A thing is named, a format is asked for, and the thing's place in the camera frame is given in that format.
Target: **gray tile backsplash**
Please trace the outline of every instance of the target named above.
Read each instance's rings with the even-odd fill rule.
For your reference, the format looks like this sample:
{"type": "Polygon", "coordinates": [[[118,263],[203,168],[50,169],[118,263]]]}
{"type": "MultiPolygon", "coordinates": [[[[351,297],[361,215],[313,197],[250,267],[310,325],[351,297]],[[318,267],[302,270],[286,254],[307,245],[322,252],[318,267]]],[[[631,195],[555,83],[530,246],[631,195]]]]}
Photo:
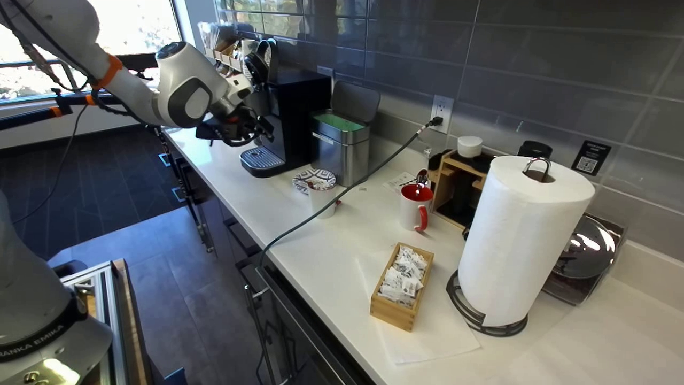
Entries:
{"type": "Polygon", "coordinates": [[[684,158],[684,100],[655,100],[628,143],[684,158]]]}
{"type": "Polygon", "coordinates": [[[481,24],[684,34],[680,0],[481,0],[481,24]]]}
{"type": "Polygon", "coordinates": [[[623,141],[646,105],[646,97],[484,68],[465,68],[459,100],[610,141],[623,141]]]}
{"type": "Polygon", "coordinates": [[[471,64],[652,93],[676,45],[663,36],[478,25],[471,64]]]}
{"type": "Polygon", "coordinates": [[[283,61],[332,66],[383,93],[378,137],[407,141],[434,94],[456,98],[447,135],[516,155],[526,139],[573,164],[611,146],[590,212],[684,261],[684,3],[680,0],[239,0],[283,36],[283,61]]]}

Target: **coffee machine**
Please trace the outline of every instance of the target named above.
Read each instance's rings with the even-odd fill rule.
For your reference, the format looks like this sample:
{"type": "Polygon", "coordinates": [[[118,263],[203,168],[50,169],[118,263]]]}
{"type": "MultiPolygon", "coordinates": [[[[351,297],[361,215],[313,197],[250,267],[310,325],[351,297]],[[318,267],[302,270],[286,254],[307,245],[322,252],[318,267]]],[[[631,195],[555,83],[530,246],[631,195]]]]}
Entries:
{"type": "Polygon", "coordinates": [[[260,86],[255,105],[274,127],[274,139],[259,139],[242,153],[242,164],[256,178],[276,176],[315,158],[313,115],[330,109],[332,80],[307,70],[278,70],[260,86]]]}

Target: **paper towel roll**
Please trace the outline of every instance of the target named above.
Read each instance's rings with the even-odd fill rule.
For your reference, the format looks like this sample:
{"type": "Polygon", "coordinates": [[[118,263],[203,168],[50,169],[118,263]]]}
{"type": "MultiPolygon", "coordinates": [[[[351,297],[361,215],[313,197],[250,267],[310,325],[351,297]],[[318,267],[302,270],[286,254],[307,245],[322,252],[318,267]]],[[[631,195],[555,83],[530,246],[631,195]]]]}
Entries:
{"type": "Polygon", "coordinates": [[[553,182],[523,173],[533,158],[495,156],[459,259],[457,280],[484,325],[521,321],[553,270],[594,186],[573,169],[552,162],[553,182]]]}

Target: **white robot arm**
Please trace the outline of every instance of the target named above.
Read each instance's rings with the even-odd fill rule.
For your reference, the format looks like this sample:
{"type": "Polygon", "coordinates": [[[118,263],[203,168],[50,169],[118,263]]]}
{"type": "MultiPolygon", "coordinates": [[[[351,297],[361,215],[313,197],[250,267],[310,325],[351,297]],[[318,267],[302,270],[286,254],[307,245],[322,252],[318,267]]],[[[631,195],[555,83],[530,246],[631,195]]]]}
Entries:
{"type": "Polygon", "coordinates": [[[152,93],[96,43],[99,17],[87,0],[0,0],[0,24],[72,64],[146,125],[197,127],[207,114],[228,115],[253,89],[239,72],[220,75],[193,45],[170,43],[156,53],[161,83],[152,93]]]}
{"type": "MultiPolygon", "coordinates": [[[[193,45],[158,51],[161,83],[150,90],[101,45],[87,0],[0,0],[0,24],[82,70],[146,125],[197,127],[207,114],[228,118],[250,94],[244,75],[220,75],[193,45]]],[[[0,385],[58,360],[85,374],[110,349],[110,329],[84,317],[74,296],[12,231],[0,192],[0,385]]]]}

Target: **kitchen counter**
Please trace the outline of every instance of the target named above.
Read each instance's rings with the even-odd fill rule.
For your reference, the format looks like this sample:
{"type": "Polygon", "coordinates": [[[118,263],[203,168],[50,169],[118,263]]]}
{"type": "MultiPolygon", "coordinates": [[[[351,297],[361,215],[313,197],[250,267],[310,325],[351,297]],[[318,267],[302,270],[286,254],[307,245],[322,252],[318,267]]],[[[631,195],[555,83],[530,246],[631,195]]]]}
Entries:
{"type": "MultiPolygon", "coordinates": [[[[170,129],[167,137],[259,246],[307,218],[307,202],[292,188],[307,168],[260,179],[239,164],[247,148],[210,146],[194,131],[170,129]]],[[[667,286],[681,282],[684,267],[658,259],[671,279],[663,290],[660,280],[644,279],[642,249],[631,241],[623,252],[628,258],[619,254],[583,305],[567,307],[540,294],[519,336],[471,332],[444,294],[463,246],[459,230],[440,217],[429,218],[426,236],[397,222],[396,185],[422,168],[416,153],[401,153],[348,192],[333,217],[313,221],[269,251],[271,263],[376,383],[681,383],[684,300],[667,286]],[[396,241],[437,258],[412,332],[369,317],[372,286],[396,241]]]]}

